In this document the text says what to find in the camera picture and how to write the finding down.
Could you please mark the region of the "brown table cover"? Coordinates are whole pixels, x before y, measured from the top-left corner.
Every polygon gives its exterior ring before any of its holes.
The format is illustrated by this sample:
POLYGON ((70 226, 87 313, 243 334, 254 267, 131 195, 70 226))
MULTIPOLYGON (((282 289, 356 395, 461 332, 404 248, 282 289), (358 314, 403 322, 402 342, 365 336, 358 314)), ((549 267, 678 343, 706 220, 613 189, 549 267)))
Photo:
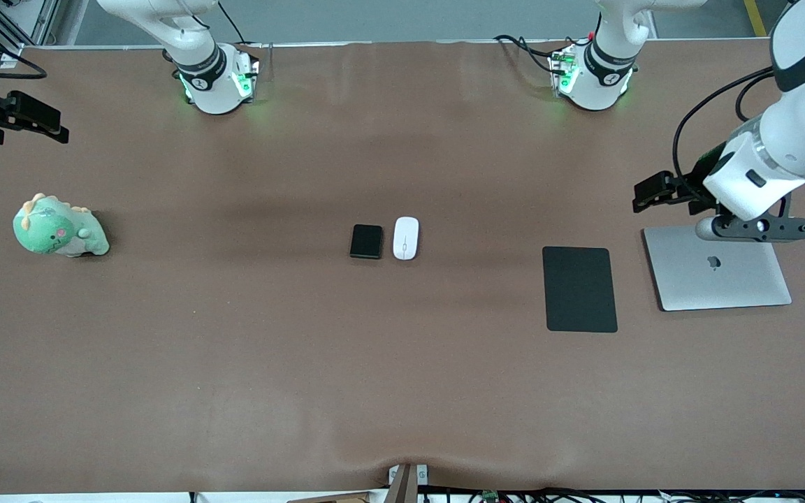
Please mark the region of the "brown table cover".
MULTIPOLYGON (((438 485, 805 489, 805 241, 792 304, 662 312, 632 212, 673 130, 767 42, 654 41, 582 112, 511 45, 275 48, 211 117, 156 49, 29 49, 63 113, 0 146, 0 493, 438 485), (102 256, 32 254, 42 192, 102 256), (421 223, 411 261, 399 217, 421 223), (382 258, 349 257, 354 225, 382 258), (544 247, 608 249, 616 333, 546 327, 544 247)), ((792 212, 805 217, 805 186, 792 212)))

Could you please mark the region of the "silver laptop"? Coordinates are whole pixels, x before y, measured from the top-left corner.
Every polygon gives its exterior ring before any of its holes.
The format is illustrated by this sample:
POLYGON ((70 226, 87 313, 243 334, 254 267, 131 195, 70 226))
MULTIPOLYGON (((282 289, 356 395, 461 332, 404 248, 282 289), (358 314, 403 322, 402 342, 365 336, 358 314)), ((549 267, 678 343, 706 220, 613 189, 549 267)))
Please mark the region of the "silver laptop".
POLYGON ((641 232, 664 312, 789 305, 773 245, 704 241, 692 226, 641 232))

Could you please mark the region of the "white computer mouse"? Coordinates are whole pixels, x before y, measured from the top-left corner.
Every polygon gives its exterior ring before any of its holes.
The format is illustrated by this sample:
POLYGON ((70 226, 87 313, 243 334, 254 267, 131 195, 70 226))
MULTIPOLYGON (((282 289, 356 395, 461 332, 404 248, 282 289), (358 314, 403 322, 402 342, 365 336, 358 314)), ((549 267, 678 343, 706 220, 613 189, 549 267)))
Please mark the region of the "white computer mouse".
POLYGON ((416 257, 419 247, 421 223, 415 217, 399 217, 394 223, 392 251, 394 258, 411 261, 416 257))

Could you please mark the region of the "black mouse pad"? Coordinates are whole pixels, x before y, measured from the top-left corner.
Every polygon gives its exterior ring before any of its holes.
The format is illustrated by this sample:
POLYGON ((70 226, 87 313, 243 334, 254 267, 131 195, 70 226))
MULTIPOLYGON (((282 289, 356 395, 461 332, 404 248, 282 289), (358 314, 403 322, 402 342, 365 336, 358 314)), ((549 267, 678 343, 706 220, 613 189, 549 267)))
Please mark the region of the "black mouse pad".
POLYGON ((616 333, 610 253, 595 247, 544 247, 546 327, 553 332, 616 333))

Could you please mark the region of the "green dinosaur plush toy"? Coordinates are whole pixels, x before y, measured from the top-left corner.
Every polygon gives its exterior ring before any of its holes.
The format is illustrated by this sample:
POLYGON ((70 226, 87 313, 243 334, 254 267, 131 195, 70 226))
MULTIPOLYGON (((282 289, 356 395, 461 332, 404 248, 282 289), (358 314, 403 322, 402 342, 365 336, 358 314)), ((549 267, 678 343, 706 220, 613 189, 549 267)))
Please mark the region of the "green dinosaur plush toy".
POLYGON ((32 254, 77 258, 84 254, 102 256, 110 251, 106 232, 90 209, 42 192, 20 207, 13 217, 13 232, 19 244, 32 254))

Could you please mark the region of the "aluminium frame post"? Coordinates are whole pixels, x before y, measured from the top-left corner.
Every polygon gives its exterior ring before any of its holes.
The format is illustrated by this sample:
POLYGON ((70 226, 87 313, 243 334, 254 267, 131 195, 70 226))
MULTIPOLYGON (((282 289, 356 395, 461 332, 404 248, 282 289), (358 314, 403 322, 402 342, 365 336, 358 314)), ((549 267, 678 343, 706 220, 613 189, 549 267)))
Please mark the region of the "aluminium frame post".
POLYGON ((61 0, 0 0, 0 47, 42 45, 61 0))

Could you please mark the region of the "black phone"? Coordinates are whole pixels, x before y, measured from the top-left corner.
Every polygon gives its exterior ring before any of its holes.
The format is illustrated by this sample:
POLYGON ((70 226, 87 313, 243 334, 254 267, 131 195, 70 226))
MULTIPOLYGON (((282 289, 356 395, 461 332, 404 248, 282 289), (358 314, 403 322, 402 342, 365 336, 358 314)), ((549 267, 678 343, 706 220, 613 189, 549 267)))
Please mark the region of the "black phone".
POLYGON ((361 260, 380 260, 384 229, 377 225, 354 225, 349 245, 349 257, 361 260))

